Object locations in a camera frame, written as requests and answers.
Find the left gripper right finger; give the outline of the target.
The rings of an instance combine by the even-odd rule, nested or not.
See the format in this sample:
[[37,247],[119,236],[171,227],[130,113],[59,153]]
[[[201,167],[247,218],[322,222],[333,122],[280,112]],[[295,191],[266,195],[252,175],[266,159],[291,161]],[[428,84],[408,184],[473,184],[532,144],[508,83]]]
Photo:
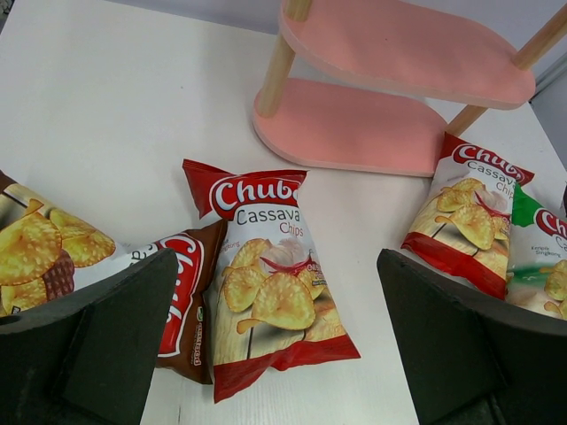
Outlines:
[[381,250],[377,271],[422,424],[564,424],[566,323]]

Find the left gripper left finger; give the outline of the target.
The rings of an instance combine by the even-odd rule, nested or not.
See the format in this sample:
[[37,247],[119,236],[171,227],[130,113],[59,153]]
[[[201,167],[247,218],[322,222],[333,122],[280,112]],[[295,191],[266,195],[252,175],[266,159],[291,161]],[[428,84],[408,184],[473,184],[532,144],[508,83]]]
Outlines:
[[165,249],[1,319],[3,424],[137,424],[175,288]]

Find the green Chuba chips bag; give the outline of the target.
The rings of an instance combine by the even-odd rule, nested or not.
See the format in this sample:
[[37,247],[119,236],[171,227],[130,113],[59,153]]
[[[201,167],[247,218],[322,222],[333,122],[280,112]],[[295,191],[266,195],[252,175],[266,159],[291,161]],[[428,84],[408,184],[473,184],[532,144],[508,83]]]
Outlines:
[[566,222],[516,185],[505,300],[566,319]]

